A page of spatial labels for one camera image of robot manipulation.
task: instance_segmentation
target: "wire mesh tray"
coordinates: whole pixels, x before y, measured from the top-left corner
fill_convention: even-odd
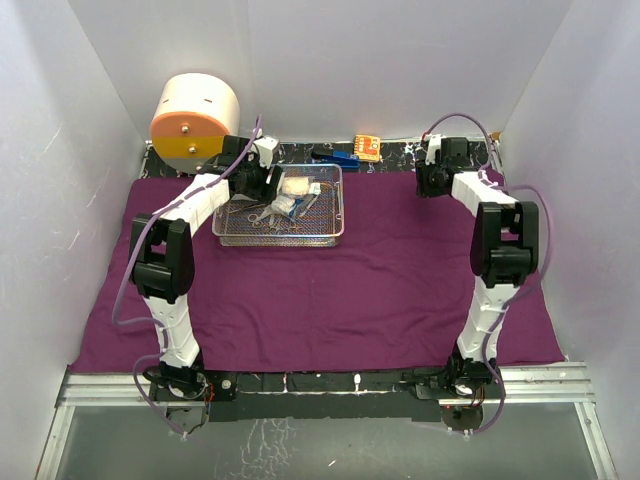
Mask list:
[[[287,177],[313,177],[321,193],[304,217],[292,222],[277,216],[254,226],[249,215],[260,214],[266,205],[252,200],[231,200],[213,219],[213,233],[225,247],[333,247],[344,232],[342,169],[338,165],[280,165]]]

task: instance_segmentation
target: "purple cloth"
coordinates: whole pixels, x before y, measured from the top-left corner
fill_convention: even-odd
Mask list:
[[[189,183],[134,183],[107,278],[74,372],[130,372],[158,351],[153,325],[116,329],[111,309],[137,213],[167,204]],[[420,199],[411,173],[345,175],[345,225],[334,248],[230,248],[194,237],[191,320],[207,369],[354,371],[443,365],[473,292],[473,216],[449,197]],[[149,312],[129,285],[122,318]],[[516,303],[499,341],[501,364],[563,360],[538,291]]]

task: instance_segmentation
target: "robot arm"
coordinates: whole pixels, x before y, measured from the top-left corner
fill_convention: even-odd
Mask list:
[[[483,341],[490,335],[486,358],[495,368],[508,301],[537,268],[538,207],[496,190],[486,172],[473,165],[466,138],[432,136],[426,160],[416,164],[416,176],[419,196],[450,195],[476,219],[470,252],[473,299],[444,375],[448,389],[469,395],[492,381]]]
[[[156,326],[162,348],[160,376],[167,380],[168,385],[183,392],[197,384],[196,373],[190,367],[200,352],[191,328],[187,303],[187,292],[195,275],[191,238],[216,209],[234,195],[269,203],[280,188],[282,169],[271,165],[278,141],[271,137],[256,140],[249,158],[240,163],[227,179],[219,180],[247,142],[248,139],[240,137],[225,137],[222,153],[202,165],[191,185],[169,203],[177,205],[152,225],[130,278],[144,297],[152,317],[163,325]],[[149,214],[135,217],[131,250],[152,217]],[[166,347],[165,333],[168,338]]]

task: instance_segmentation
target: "blue object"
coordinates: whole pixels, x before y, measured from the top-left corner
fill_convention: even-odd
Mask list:
[[[311,158],[320,160],[317,163],[334,163],[343,170],[360,170],[360,158],[347,152],[339,152],[332,148],[316,147],[311,150]]]

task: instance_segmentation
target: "white wall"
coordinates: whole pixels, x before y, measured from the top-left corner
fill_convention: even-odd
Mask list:
[[[640,469],[640,3],[576,1],[502,136],[507,178],[555,216],[547,306],[586,360],[621,478]]]
[[[571,0],[70,3],[141,135],[164,83],[202,71],[236,91],[245,133],[262,112],[281,140],[344,140],[452,110],[502,130]]]
[[[144,145],[66,0],[0,0],[0,51],[0,477],[23,479]]]

